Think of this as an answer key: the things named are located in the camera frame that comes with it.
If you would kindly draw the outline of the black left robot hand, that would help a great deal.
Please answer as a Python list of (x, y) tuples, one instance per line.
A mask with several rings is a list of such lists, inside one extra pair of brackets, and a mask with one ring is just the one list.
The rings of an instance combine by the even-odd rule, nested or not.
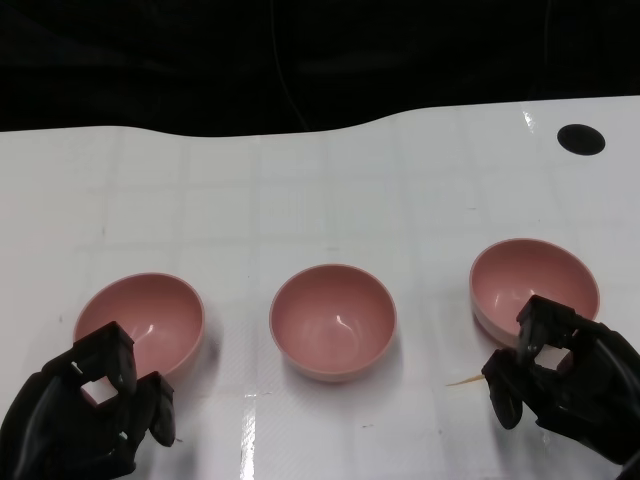
[(174, 390), (138, 377), (133, 340), (111, 322), (31, 375), (1, 425), (4, 479), (117, 479), (145, 435), (176, 439)]

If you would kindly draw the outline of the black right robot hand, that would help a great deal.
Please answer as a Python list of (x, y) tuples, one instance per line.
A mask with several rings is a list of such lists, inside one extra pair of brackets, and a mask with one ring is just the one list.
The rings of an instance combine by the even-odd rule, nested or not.
[(525, 408), (539, 427), (570, 438), (639, 476), (639, 354), (618, 332), (568, 306), (532, 296), (517, 316), (514, 348), (483, 366), (503, 428)]

